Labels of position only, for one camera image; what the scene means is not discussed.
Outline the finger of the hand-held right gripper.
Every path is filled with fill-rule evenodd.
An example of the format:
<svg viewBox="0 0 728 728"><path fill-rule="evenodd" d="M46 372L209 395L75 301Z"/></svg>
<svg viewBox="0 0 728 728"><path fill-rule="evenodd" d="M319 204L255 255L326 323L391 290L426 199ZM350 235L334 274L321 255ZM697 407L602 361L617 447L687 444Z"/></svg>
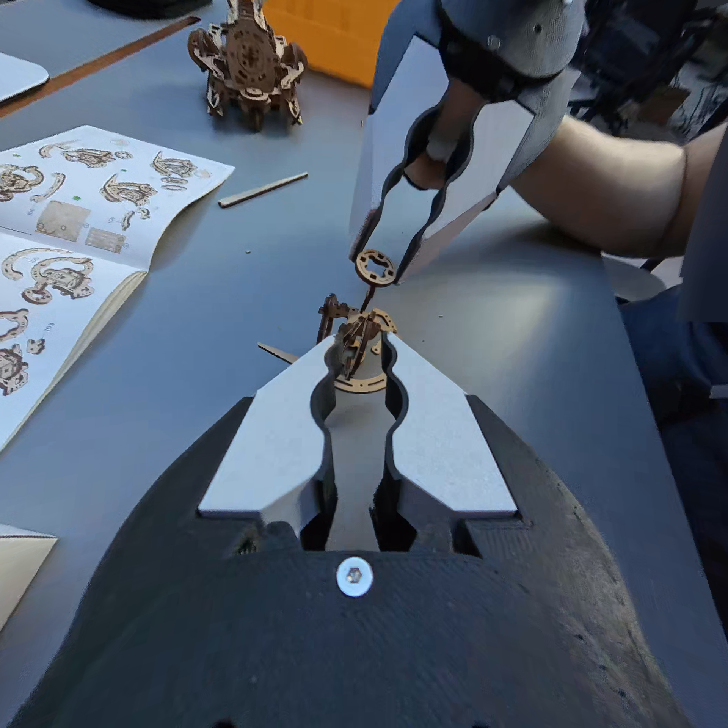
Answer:
<svg viewBox="0 0 728 728"><path fill-rule="evenodd" d="M534 114L519 103L486 104L471 122L460 146L462 159L452 155L447 178L432 202L427 224L412 239L397 270L396 284L425 268L498 195L504 177Z"/></svg>
<svg viewBox="0 0 728 728"><path fill-rule="evenodd" d="M376 109L366 120L350 215L350 259L377 227L384 199L409 165L411 128L437 108L448 78L436 46L413 36Z"/></svg>

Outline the open instruction booklet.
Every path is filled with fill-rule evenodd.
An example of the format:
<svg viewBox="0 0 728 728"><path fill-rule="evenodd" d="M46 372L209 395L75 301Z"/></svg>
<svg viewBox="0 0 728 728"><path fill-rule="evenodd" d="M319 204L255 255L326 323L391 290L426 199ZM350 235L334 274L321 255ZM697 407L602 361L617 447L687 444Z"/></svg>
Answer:
<svg viewBox="0 0 728 728"><path fill-rule="evenodd" d="M1 152L2 449L233 171L89 125Z"/></svg>

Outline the person's right forearm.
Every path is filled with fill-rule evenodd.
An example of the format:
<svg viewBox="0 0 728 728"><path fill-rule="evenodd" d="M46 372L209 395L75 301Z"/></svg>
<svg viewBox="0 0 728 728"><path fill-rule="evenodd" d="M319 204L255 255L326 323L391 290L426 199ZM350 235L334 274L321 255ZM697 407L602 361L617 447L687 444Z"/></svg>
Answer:
<svg viewBox="0 0 728 728"><path fill-rule="evenodd" d="M607 135L565 116L510 186L561 232L615 256L651 258L678 211L686 152Z"/></svg>

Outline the flat wooden stick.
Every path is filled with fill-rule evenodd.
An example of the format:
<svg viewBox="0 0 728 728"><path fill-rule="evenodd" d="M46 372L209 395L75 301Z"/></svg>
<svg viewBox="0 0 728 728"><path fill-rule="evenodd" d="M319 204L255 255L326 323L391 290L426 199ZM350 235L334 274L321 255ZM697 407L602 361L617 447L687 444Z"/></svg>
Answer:
<svg viewBox="0 0 728 728"><path fill-rule="evenodd" d="M252 188L250 190L237 193L235 195L226 196L218 201L218 206L222 209L233 207L234 205L242 204L243 202L250 201L257 197L267 195L280 188L287 187L291 184L295 184L300 180L304 180L309 176L308 172L297 173L296 175L285 177L277 181L264 184L261 187Z"/></svg>

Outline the grey office chair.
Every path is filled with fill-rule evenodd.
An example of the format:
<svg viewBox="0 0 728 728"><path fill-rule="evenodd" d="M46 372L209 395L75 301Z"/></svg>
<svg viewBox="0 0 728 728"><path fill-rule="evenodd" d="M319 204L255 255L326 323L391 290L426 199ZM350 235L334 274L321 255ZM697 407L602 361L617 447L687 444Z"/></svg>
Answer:
<svg viewBox="0 0 728 728"><path fill-rule="evenodd" d="M665 283L652 272L642 268L636 259L602 255L606 277L614 296L622 303L642 301L666 290Z"/></svg>

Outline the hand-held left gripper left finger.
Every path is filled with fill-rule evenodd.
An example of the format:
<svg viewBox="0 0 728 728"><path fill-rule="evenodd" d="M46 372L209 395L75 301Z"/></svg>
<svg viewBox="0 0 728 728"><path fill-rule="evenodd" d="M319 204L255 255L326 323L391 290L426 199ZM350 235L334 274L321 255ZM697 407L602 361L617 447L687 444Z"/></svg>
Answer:
<svg viewBox="0 0 728 728"><path fill-rule="evenodd" d="M336 405L339 340L324 339L261 387L199 506L208 518L288 523L324 549L338 501L326 418Z"/></svg>

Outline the large assembled wooden model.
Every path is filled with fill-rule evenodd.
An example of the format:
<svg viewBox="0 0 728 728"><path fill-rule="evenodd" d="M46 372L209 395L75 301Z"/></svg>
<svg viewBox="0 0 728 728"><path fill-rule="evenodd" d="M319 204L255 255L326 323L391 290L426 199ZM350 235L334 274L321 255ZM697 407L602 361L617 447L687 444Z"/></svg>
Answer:
<svg viewBox="0 0 728 728"><path fill-rule="evenodd" d="M296 43L274 32L263 1L228 1L226 22L190 32L188 53L207 73L207 113L223 116L229 104L247 115L255 132L269 112L302 124L296 85L308 67Z"/></svg>

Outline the person's right hand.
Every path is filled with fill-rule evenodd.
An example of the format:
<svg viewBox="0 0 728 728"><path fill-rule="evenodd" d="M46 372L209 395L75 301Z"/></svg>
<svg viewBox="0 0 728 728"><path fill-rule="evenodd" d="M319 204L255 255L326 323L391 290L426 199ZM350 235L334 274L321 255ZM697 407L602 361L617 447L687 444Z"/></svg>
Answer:
<svg viewBox="0 0 728 728"><path fill-rule="evenodd" d="M433 159L426 151L409 164L403 174L408 182L420 190L439 190L446 182L447 164Z"/></svg>

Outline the small wooden model assembly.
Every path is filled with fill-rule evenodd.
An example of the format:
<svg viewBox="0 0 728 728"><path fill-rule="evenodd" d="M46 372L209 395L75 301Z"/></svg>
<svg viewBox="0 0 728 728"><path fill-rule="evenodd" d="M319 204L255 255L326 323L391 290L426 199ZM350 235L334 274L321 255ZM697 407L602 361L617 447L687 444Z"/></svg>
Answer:
<svg viewBox="0 0 728 728"><path fill-rule="evenodd" d="M344 347L343 365L335 386L345 392L369 394L387 386L386 375L380 373L375 377L357 378L355 374L366 357L369 343L383 332L396 333L397 326L386 312L377 308L367 310L367 306L379 288L393 284L395 267L384 253L368 249L361 251L356 256L355 271L358 277L369 286L362 308L357 309L340 302L335 294L328 296L320 307L322 317L317 342L319 343L331 335L335 320L345 319L345 323L339 329Z"/></svg>

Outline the black padded cushion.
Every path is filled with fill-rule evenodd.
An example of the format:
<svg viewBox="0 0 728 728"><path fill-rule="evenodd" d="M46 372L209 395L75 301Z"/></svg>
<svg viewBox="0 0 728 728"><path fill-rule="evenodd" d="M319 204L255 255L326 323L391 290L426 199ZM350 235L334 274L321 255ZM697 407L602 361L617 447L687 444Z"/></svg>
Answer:
<svg viewBox="0 0 728 728"><path fill-rule="evenodd" d="M89 1L91 5L138 20L179 17L211 5L212 1Z"/></svg>

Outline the white flat stand base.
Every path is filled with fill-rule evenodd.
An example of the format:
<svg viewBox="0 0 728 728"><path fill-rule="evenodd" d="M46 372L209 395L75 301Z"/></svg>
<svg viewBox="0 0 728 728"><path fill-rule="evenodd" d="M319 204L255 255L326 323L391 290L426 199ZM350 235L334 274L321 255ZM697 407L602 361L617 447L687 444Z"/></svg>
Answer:
<svg viewBox="0 0 728 728"><path fill-rule="evenodd" d="M49 72L41 65L0 53L1 104L45 84Z"/></svg>

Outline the yellow plastic bin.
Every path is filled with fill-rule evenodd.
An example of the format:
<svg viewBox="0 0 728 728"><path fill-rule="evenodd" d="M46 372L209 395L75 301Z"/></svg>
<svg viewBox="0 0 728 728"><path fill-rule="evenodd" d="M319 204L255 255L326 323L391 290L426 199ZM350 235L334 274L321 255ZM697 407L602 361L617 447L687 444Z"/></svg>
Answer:
<svg viewBox="0 0 728 728"><path fill-rule="evenodd" d="M381 34L397 1L266 1L276 33L296 41L309 66L371 88Z"/></svg>

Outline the person's blue jeans leg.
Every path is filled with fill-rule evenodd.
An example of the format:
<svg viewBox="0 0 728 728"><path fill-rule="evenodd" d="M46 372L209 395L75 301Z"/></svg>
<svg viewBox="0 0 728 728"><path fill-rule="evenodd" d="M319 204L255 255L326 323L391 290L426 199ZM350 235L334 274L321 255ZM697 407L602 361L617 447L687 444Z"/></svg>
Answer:
<svg viewBox="0 0 728 728"><path fill-rule="evenodd" d="M620 307L715 607L727 626L726 323L678 315L681 285Z"/></svg>

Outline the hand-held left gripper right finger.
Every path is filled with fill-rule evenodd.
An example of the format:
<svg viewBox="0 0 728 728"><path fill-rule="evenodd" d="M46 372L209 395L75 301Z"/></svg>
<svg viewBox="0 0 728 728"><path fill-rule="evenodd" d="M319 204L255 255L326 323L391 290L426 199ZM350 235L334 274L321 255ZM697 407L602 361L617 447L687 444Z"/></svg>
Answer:
<svg viewBox="0 0 728 728"><path fill-rule="evenodd" d="M470 521L511 521L517 506L467 393L398 336L381 362L387 432L371 520L380 551L478 551Z"/></svg>

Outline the white cardboard box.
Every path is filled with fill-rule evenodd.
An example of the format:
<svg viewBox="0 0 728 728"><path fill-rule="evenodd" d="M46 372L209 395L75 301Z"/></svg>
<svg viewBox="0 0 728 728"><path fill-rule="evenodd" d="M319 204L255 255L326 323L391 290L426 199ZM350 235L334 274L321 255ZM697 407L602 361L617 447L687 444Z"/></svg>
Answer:
<svg viewBox="0 0 728 728"><path fill-rule="evenodd" d="M1 524L1 629L58 538Z"/></svg>

